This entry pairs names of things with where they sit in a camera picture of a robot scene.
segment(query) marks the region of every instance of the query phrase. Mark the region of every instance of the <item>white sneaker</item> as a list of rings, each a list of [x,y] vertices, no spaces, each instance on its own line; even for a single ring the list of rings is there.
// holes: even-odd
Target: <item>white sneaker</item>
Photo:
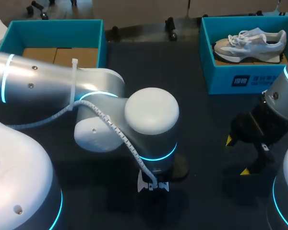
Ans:
[[[286,32],[266,33],[259,28],[241,31],[239,35],[228,36],[214,44],[214,53],[226,61],[239,63],[245,58],[279,63],[286,46]]]

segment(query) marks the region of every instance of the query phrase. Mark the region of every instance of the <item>cardboard box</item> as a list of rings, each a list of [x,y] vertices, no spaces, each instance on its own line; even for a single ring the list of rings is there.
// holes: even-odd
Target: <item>cardboard box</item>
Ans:
[[[72,66],[72,59],[78,59],[79,68],[96,68],[98,59],[98,49],[96,48],[72,48],[57,49],[54,64],[60,66]]]
[[[25,48],[23,57],[53,64],[56,48]]]
[[[223,64],[216,61],[211,45],[242,30],[259,27],[265,32],[285,30],[287,46],[284,50],[288,61],[288,16],[239,16],[207,17],[200,29],[200,58],[209,94],[261,93],[269,88],[286,66],[262,62]]]
[[[13,21],[0,52],[64,66],[78,58],[80,68],[105,68],[107,41],[102,20]]]

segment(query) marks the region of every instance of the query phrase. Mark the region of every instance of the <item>black table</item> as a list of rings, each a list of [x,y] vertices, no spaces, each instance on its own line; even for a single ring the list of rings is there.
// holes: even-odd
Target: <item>black table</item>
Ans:
[[[138,168],[127,148],[95,154],[75,144],[75,111],[25,130],[53,161],[68,229],[268,230],[265,199],[287,150],[288,134],[272,149],[276,164],[259,176],[236,176],[256,158],[252,145],[239,142],[225,147],[232,118],[252,109],[258,95],[209,96],[198,41],[109,43],[108,68],[124,78],[127,97],[145,87],[159,87],[175,96],[180,106],[177,151],[187,157],[190,172],[155,201],[138,195]],[[8,124],[32,122],[52,113],[0,104],[0,121]]]

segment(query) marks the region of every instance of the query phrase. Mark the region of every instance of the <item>blue cardboard box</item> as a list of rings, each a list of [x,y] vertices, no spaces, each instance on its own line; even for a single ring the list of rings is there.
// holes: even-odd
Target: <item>blue cardboard box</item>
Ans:
[[[25,48],[98,48],[97,68],[107,64],[102,20],[13,21],[0,52],[21,56]]]
[[[261,93],[269,88],[286,66],[285,64],[216,65],[211,45],[242,30],[259,27],[268,33],[285,30],[288,60],[288,16],[207,17],[200,29],[200,58],[209,94]]]

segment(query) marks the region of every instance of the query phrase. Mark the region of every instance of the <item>shoe sole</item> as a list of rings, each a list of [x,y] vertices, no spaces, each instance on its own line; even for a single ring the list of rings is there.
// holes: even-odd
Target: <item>shoe sole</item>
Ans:
[[[239,64],[246,58],[252,58],[252,59],[259,60],[262,62],[267,62],[267,63],[279,64],[281,62],[281,59],[283,56],[283,53],[281,53],[280,55],[275,56],[275,57],[271,57],[268,55],[256,55],[255,57],[253,57],[253,56],[230,57],[230,56],[226,56],[223,54],[219,54],[218,52],[216,52],[214,50],[214,47],[215,47],[215,44],[212,47],[214,55],[216,55],[222,61],[227,62],[227,63],[231,63],[231,64]]]

